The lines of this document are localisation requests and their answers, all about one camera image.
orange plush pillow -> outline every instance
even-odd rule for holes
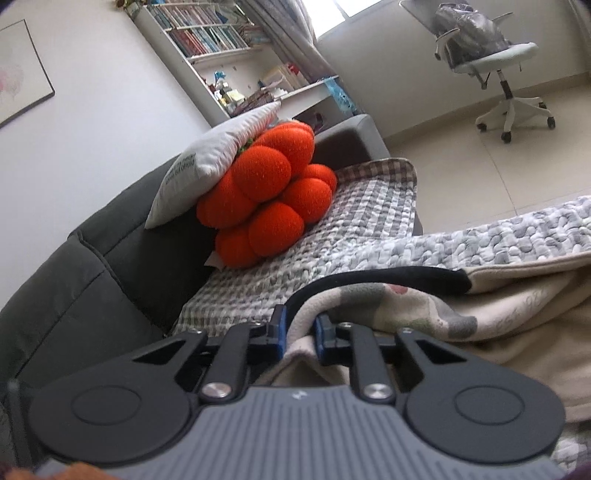
[[[226,266],[248,268],[289,249],[328,211],[334,172],[310,165],[314,132],[300,122],[271,128],[241,153],[197,203],[197,218],[217,228]]]

gray checkered throw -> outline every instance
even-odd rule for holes
[[[248,270],[214,272],[183,307],[173,333],[224,334],[247,320],[267,322],[275,305],[327,275],[364,270],[355,253],[371,241],[411,236],[417,177],[406,160],[376,160],[337,172],[324,218],[286,253]]]

white pillow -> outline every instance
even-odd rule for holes
[[[155,228],[182,215],[209,192],[228,171],[238,149],[261,134],[279,111],[268,103],[212,128],[181,153],[170,167],[152,202],[146,228]]]

metal screw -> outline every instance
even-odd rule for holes
[[[225,398],[232,393],[232,387],[227,383],[212,382],[205,385],[201,389],[201,393],[210,398]]]
[[[363,394],[373,400],[384,400],[392,395],[392,389],[383,383],[372,383],[363,389]]]

picture frame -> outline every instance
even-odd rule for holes
[[[25,19],[0,29],[0,128],[53,97]]]

